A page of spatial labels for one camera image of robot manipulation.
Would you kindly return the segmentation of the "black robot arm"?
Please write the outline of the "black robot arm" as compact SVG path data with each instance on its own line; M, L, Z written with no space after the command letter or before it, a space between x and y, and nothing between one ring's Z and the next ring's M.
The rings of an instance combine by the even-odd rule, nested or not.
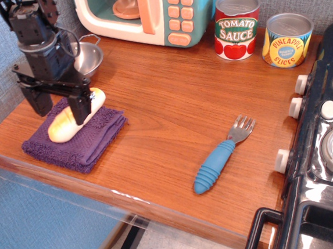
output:
M40 116L52 107L51 95L67 98L77 125L91 113L89 78L74 67L81 48L72 47L69 32L57 25L54 0L0 0L0 15L16 34L27 61L14 65L20 89Z

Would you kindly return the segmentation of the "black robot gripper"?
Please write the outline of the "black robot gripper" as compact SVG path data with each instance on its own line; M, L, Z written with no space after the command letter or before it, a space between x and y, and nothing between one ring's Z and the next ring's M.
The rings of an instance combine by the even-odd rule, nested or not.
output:
M24 97L41 117L52 109L51 95L67 99L77 125L91 114L89 78L74 68L75 55L68 39L41 44L19 44L27 62L14 65Z

